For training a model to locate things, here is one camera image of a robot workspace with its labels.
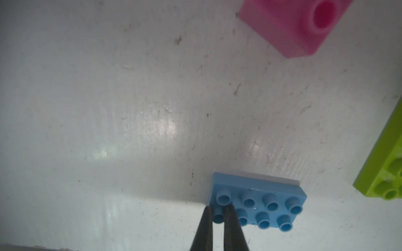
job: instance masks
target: lego brick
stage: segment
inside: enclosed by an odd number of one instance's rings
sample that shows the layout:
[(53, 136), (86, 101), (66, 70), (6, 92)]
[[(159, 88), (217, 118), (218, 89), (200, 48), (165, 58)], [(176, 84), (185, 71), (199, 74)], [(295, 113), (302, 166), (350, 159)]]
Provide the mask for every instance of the lego brick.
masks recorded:
[(215, 223), (224, 221), (223, 207), (233, 204), (240, 225), (290, 231), (307, 196), (296, 185), (214, 173), (209, 204)]
[(402, 198), (402, 99), (353, 186), (367, 197)]
[(285, 57), (314, 54), (352, 0), (244, 0), (239, 17)]

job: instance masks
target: lego stud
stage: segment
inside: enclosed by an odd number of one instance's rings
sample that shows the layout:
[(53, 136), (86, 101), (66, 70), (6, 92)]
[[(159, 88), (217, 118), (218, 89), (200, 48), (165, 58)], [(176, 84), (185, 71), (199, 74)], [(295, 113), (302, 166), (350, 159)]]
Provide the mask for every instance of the lego stud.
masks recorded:
[(297, 197), (290, 197), (289, 199), (287, 199), (285, 202), (285, 206), (287, 210), (294, 215), (297, 215), (303, 211), (300, 200)]
[(266, 194), (263, 196), (263, 203), (268, 211), (276, 211), (279, 208), (278, 198), (274, 194)]
[(216, 192), (216, 202), (220, 206), (227, 206), (232, 202), (232, 196), (227, 188), (222, 188)]
[(251, 190), (243, 192), (240, 196), (240, 201), (244, 207), (253, 208), (255, 205), (255, 200), (252, 196)]
[(246, 226), (248, 222), (247, 212), (244, 209), (236, 209), (237, 217), (239, 218), (240, 226)]
[(260, 229), (267, 229), (271, 225), (269, 215), (266, 212), (260, 212), (255, 216), (255, 220)]
[(392, 200), (398, 195), (398, 190), (386, 181), (381, 182), (376, 186), (374, 192), (385, 200)]
[(220, 224), (224, 221), (224, 211), (222, 207), (217, 206), (213, 209), (213, 222)]
[(402, 177), (402, 158), (394, 160), (388, 167), (388, 172), (396, 177)]
[(289, 215), (282, 215), (277, 219), (278, 227), (282, 232), (288, 232), (292, 229), (293, 225), (290, 222)]
[(314, 35), (331, 31), (340, 16), (340, 0), (315, 0), (302, 16), (304, 30)]

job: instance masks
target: green lego stud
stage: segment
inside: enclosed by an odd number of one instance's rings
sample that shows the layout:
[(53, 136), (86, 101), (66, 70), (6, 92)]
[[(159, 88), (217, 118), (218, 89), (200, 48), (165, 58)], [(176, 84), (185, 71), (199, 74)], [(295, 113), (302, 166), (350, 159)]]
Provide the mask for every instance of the green lego stud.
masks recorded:
[(353, 186), (367, 197), (402, 198), (402, 98)]

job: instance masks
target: blue lego stud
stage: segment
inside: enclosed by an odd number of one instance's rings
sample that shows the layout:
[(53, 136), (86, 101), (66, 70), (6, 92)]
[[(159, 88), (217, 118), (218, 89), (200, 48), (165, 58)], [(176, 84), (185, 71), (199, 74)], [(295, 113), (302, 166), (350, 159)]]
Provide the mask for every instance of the blue lego stud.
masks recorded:
[(300, 186), (214, 173), (209, 204), (215, 223), (224, 221), (224, 207), (233, 204), (241, 226), (288, 232), (306, 198)]

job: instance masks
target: scratch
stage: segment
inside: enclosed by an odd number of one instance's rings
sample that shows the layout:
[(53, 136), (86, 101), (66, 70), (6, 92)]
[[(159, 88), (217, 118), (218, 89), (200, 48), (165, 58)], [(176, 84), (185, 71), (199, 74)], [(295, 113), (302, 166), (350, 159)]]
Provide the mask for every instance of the scratch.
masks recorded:
[(129, 65), (121, 65), (121, 68), (126, 69), (126, 70), (129, 70), (129, 71), (134, 70), (134, 67), (133, 67), (133, 66), (129, 66)]
[(165, 108), (165, 112), (167, 112), (167, 113), (172, 113), (172, 111), (171, 110), (169, 110), (166, 106), (163, 106), (163, 108)]
[(234, 91), (233, 95), (237, 96), (237, 92), (239, 91), (239, 88), (242, 86), (242, 84), (238, 84), (236, 91)]
[(308, 108), (311, 108), (311, 105), (304, 107), (303, 109), (300, 110), (300, 114), (305, 112)]

